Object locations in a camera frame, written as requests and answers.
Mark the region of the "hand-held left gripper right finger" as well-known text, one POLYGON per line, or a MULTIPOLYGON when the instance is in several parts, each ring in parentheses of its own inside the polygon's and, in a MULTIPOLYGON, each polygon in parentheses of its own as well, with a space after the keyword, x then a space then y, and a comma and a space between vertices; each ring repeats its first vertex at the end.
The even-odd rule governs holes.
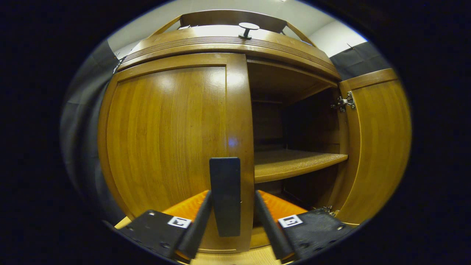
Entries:
POLYGON ((261 190, 255 191, 255 210, 281 261, 312 258, 354 230, 323 209, 307 211, 261 190))

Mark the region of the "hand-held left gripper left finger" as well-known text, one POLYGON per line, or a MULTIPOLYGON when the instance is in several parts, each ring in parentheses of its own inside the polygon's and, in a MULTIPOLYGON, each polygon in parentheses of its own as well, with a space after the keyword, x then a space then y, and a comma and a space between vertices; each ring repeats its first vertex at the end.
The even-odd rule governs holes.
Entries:
POLYGON ((119 236, 159 258, 195 259, 212 210, 212 193, 204 191, 183 204, 196 210, 194 218, 147 210, 119 228, 119 236))

